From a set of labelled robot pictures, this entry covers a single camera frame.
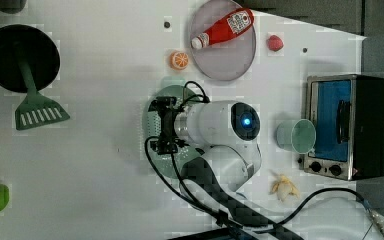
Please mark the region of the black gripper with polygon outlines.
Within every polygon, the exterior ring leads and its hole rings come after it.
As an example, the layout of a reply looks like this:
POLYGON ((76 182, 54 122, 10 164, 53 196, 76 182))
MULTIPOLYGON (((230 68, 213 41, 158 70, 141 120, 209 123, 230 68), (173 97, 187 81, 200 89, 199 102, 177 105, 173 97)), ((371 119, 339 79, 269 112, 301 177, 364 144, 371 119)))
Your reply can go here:
POLYGON ((181 110, 175 107, 175 97, 158 96, 151 101, 149 109, 156 111, 160 118, 161 131, 156 141, 151 142, 151 148, 158 155, 174 154, 179 148, 187 146, 175 132, 174 123, 181 110))

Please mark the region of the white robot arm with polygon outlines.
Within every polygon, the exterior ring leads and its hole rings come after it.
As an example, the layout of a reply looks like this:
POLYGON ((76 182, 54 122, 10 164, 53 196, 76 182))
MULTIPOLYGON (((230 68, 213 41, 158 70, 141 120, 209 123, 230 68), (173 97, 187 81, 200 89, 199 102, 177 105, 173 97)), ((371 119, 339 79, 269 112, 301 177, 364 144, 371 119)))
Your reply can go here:
POLYGON ((327 189, 311 193, 279 222, 232 195, 261 167, 260 119, 252 106, 211 102, 204 95, 192 95, 182 102, 174 96, 157 96, 146 107, 146 116, 159 121, 159 131, 147 137, 145 150, 170 157, 180 198, 215 217, 230 232, 249 228, 278 240, 304 240, 285 224, 327 189))

